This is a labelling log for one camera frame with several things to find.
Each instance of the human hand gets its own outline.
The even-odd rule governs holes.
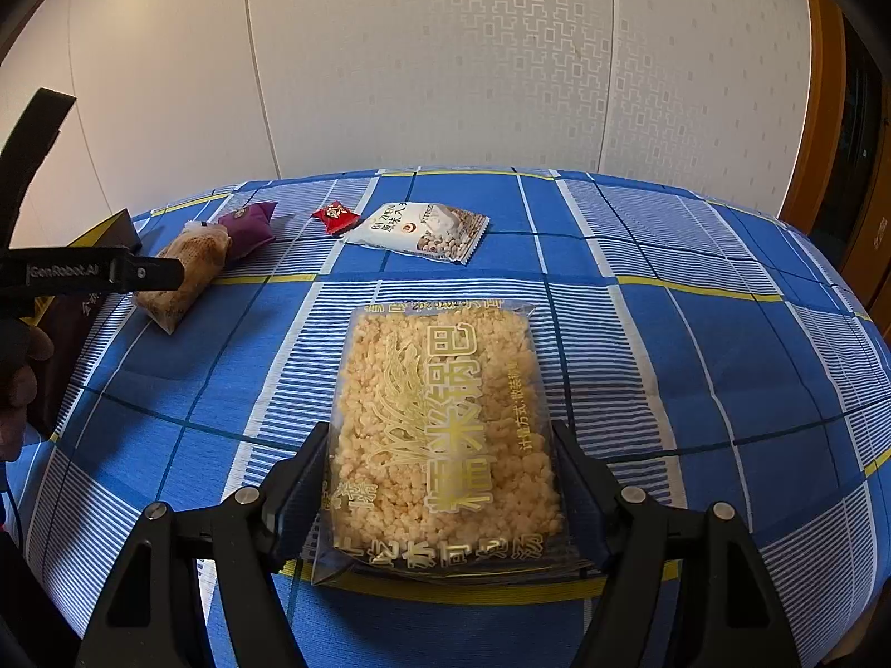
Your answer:
[[[28,327],[28,357],[52,356],[52,341],[37,327]],[[0,462],[15,462],[25,439],[25,410],[37,395],[37,379],[27,364],[0,384]]]

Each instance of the white wall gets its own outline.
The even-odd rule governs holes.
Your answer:
[[[776,212],[809,49],[806,0],[47,0],[0,65],[0,140],[39,85],[79,101],[16,243],[229,182],[416,164]]]

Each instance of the cartoon face on red wrapper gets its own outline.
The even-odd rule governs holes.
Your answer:
[[[325,232],[329,236],[348,229],[359,220],[358,213],[353,213],[340,201],[334,201],[330,205],[320,208],[313,213],[313,217],[325,224]]]

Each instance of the table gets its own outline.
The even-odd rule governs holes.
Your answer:
[[[433,263],[325,236],[310,213],[334,199],[366,215],[444,202],[492,221],[467,267]],[[130,296],[106,301],[53,441],[11,466],[28,561],[77,631],[140,509],[202,507],[257,484],[328,419],[349,314],[387,301],[536,305],[551,417],[663,502],[732,502],[805,666],[888,576],[888,350],[796,229],[671,186],[477,167],[253,181],[135,224],[155,254],[186,220],[271,200],[277,241],[217,278],[173,336]],[[200,582],[217,665],[234,665],[212,563]],[[310,666],[568,665],[603,591],[597,576],[314,587],[308,567],[275,585]],[[676,589],[668,567],[649,665]]]

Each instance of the snack package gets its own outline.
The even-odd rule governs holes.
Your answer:
[[[141,291],[135,295],[136,303],[159,327],[173,334],[195,299],[223,269],[230,241],[226,226],[189,220],[158,254],[180,260],[185,269],[183,285],[175,291]]]
[[[348,229],[361,217],[358,213],[353,213],[340,201],[332,201],[331,205],[320,208],[312,214],[313,218],[318,218],[325,224],[325,233],[334,236],[344,229]]]
[[[349,558],[422,579],[554,558],[563,516],[531,310],[490,299],[354,312],[314,582]]]
[[[466,265],[487,225],[488,216],[440,203],[385,203],[345,241]]]
[[[244,258],[262,245],[275,241],[275,234],[269,225],[276,201],[252,203],[237,211],[219,217],[219,224],[226,226],[232,244],[226,256],[226,263]]]

